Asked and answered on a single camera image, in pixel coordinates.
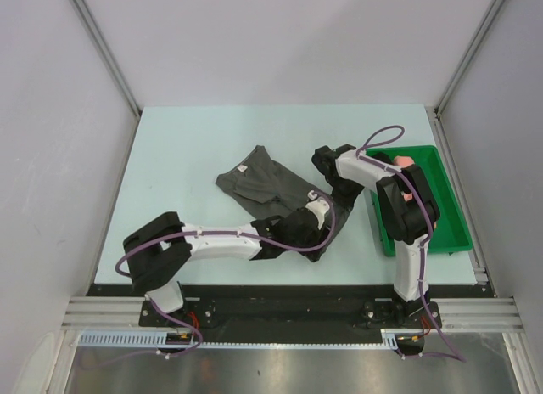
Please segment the grey t shirt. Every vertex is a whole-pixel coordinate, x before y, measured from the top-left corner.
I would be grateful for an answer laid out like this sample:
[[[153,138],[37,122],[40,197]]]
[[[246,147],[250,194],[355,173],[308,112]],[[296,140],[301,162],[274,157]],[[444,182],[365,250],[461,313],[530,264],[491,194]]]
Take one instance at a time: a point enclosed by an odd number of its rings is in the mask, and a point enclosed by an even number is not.
[[[220,174],[216,185],[235,199],[253,218],[258,235],[284,244],[289,234],[330,228],[336,236],[346,224],[351,211],[333,211],[336,224],[328,214],[322,228],[305,205],[308,193],[318,187],[307,182],[286,166],[273,160],[265,147],[257,145],[229,172]]]

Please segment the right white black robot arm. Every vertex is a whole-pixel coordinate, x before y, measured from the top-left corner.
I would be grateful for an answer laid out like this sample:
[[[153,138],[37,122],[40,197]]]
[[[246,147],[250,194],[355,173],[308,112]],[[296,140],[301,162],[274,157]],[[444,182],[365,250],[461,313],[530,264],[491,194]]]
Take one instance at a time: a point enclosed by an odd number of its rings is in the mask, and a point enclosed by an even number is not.
[[[332,186],[337,207],[349,210],[362,190],[378,197],[386,233],[395,242],[396,270],[392,319],[411,327],[428,306],[426,261],[440,210],[421,167],[371,157],[364,149],[323,146],[311,157],[315,168]]]

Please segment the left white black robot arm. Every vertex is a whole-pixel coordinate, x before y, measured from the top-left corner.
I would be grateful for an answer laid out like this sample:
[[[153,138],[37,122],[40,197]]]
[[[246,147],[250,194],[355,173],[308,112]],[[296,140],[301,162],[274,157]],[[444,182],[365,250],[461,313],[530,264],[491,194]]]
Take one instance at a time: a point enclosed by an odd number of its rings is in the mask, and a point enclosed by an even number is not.
[[[128,236],[125,255],[115,271],[132,288],[158,307],[167,324],[181,324],[188,315],[177,274],[189,263],[209,259],[272,260],[298,252],[315,261],[332,238],[336,214],[318,200],[286,217],[272,216],[235,228],[206,228],[186,224],[166,212]]]

